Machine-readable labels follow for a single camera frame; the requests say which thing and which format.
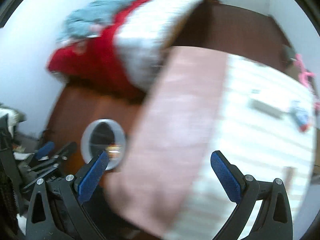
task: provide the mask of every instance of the white cloth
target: white cloth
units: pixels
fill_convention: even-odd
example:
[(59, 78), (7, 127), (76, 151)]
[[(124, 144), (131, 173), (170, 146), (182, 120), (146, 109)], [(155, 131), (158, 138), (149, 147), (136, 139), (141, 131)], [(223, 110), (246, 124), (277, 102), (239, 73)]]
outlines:
[(161, 48), (176, 23), (201, 1), (151, 0), (129, 14), (116, 32), (114, 46), (134, 86), (149, 90), (160, 70)]

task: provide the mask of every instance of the small item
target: small item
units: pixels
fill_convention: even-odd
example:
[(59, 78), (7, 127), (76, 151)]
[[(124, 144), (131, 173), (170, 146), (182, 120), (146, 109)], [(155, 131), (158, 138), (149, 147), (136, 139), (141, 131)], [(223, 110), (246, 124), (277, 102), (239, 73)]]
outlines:
[(300, 101), (293, 101), (290, 113), (299, 126), (299, 130), (301, 132), (307, 131), (309, 128), (309, 114), (300, 106)]
[(290, 67), (295, 61), (295, 50), (287, 45), (282, 45), (282, 62), (285, 62), (286, 68)]
[(254, 108), (277, 118), (281, 118), (289, 108), (289, 101), (279, 91), (253, 89), (250, 98)]
[(21, 188), (23, 197), (28, 201), (30, 200), (32, 190), (38, 179), (49, 181), (60, 177), (63, 174), (64, 157), (68, 159), (76, 149), (77, 144), (75, 142), (69, 142), (47, 161), (39, 162), (35, 159), (34, 155), (30, 155), (26, 160), (20, 162), (18, 169), (25, 185)]
[(112, 144), (106, 147), (106, 151), (109, 156), (109, 160), (116, 160), (120, 157), (121, 145)]
[(23, 153), (24, 154), (26, 148), (22, 147), (21, 145), (17, 145), (15, 143), (12, 143), (12, 150), (16, 153)]
[(14, 159), (17, 161), (26, 160), (32, 153), (13, 152)]
[(297, 172), (297, 168), (295, 167), (285, 167), (284, 168), (284, 186), (287, 192), (291, 189), (292, 180), (294, 178), (294, 174)]

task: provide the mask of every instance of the red cloth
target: red cloth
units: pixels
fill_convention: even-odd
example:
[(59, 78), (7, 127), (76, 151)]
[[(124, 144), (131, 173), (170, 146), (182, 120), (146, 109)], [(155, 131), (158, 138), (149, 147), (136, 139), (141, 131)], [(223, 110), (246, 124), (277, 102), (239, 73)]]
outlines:
[(135, 98), (140, 95), (141, 91), (128, 81), (121, 61), (115, 54), (113, 40), (117, 28), (125, 22), (128, 14), (147, 1), (149, 0), (136, 0), (116, 14), (114, 24), (106, 27), (100, 37), (55, 51), (47, 67), (48, 70), (89, 79), (118, 92), (125, 98)]

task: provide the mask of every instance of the blue gripper pad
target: blue gripper pad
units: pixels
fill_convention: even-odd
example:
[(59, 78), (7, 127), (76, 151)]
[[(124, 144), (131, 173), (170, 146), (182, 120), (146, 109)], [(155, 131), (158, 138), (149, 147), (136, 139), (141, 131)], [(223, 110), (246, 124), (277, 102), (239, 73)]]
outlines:
[(238, 181), (216, 152), (211, 154), (210, 161), (211, 167), (217, 175), (230, 201), (239, 204), (241, 201), (241, 187)]
[(54, 149), (54, 142), (47, 142), (35, 153), (35, 158), (40, 160), (42, 157), (47, 156)]
[(108, 163), (108, 154), (103, 151), (78, 186), (78, 202), (80, 204), (83, 204), (91, 198), (95, 188), (97, 187), (103, 173), (108, 166)]

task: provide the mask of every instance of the bed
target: bed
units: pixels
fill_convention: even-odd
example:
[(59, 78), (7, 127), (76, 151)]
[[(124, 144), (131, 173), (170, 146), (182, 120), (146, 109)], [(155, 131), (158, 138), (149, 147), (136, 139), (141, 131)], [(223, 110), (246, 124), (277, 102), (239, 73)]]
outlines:
[(135, 98), (148, 92), (164, 52), (203, 0), (117, 0), (111, 8), (110, 1), (67, 17), (47, 68)]

